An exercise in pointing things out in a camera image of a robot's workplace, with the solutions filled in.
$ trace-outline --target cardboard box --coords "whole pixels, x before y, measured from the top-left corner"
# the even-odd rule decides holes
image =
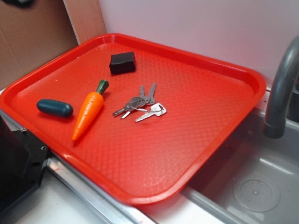
[[[62,0],[0,1],[0,90],[77,45]]]

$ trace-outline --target white wall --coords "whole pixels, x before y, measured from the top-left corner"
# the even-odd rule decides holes
[[[260,72],[271,86],[299,35],[299,0],[99,0],[108,33],[123,33]]]

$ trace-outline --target black sponge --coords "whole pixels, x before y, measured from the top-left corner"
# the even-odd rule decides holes
[[[111,55],[109,68],[111,74],[114,75],[135,71],[136,62],[134,52]]]

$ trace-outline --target plastic tray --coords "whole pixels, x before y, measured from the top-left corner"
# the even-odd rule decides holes
[[[112,54],[133,51],[136,71],[111,75]],[[101,79],[104,106],[72,142],[78,111]],[[141,85],[167,113],[140,122],[143,112],[113,117]],[[96,37],[5,89],[0,107],[50,149],[122,202],[148,204],[179,192],[265,93],[250,69],[121,34]],[[68,119],[43,114],[42,98],[71,104]]]

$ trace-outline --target sink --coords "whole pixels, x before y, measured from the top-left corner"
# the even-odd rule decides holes
[[[263,119],[254,109],[183,190],[224,223],[299,223],[299,124],[270,139]]]

